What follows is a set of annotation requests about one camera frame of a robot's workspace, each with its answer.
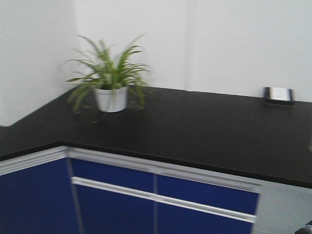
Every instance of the white wall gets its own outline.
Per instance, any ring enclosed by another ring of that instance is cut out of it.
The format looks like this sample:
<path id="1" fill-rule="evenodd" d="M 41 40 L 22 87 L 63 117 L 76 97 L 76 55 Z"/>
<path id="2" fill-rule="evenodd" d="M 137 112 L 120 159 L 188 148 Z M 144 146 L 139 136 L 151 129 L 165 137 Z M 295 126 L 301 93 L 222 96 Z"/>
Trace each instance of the white wall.
<path id="1" fill-rule="evenodd" d="M 153 87 L 184 89 L 186 63 L 186 0 L 77 0 L 80 35 L 104 39 L 115 53 L 138 35 L 146 53 L 137 60 L 152 67 L 146 75 Z"/>
<path id="2" fill-rule="evenodd" d="M 193 90 L 312 101 L 312 1 L 196 0 Z"/>
<path id="3" fill-rule="evenodd" d="M 0 125 L 8 126 L 68 90 L 78 47 L 71 0 L 0 1 Z"/>
<path id="4" fill-rule="evenodd" d="M 312 101 L 310 0 L 76 0 L 79 33 L 138 44 L 152 86 L 261 97 L 288 87 Z"/>

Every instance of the drawer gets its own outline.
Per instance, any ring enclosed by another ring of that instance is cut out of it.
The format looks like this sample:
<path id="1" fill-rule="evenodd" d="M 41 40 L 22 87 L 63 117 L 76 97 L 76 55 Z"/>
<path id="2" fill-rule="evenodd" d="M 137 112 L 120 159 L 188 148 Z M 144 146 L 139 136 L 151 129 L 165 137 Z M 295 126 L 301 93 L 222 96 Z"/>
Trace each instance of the drawer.
<path id="1" fill-rule="evenodd" d="M 254 215 L 258 193 L 195 182 L 164 175 L 157 176 L 159 195 Z"/>
<path id="2" fill-rule="evenodd" d="M 74 176 L 153 192 L 153 174 L 96 162 L 71 159 Z"/>

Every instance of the spider plant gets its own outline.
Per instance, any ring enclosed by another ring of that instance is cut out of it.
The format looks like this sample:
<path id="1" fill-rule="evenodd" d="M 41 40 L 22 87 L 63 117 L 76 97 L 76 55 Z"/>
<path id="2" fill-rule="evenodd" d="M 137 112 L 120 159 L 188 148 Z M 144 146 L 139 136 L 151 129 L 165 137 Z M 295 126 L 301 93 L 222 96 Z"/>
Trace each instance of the spider plant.
<path id="1" fill-rule="evenodd" d="M 144 108 L 145 95 L 143 86 L 148 84 L 142 80 L 142 72 L 149 72 L 147 65 L 142 63 L 131 63 L 130 56 L 141 53 L 142 47 L 134 45 L 143 35 L 135 38 L 121 54 L 111 58 L 111 46 L 106 46 L 103 40 L 98 43 L 91 39 L 79 36 L 86 40 L 92 47 L 91 51 L 79 51 L 85 59 L 70 59 L 88 68 L 88 73 L 76 72 L 81 77 L 67 80 L 76 89 L 71 93 L 68 102 L 74 102 L 73 110 L 77 112 L 84 97 L 93 89 L 115 90 L 128 86 L 132 94 L 139 97 L 140 106 Z"/>

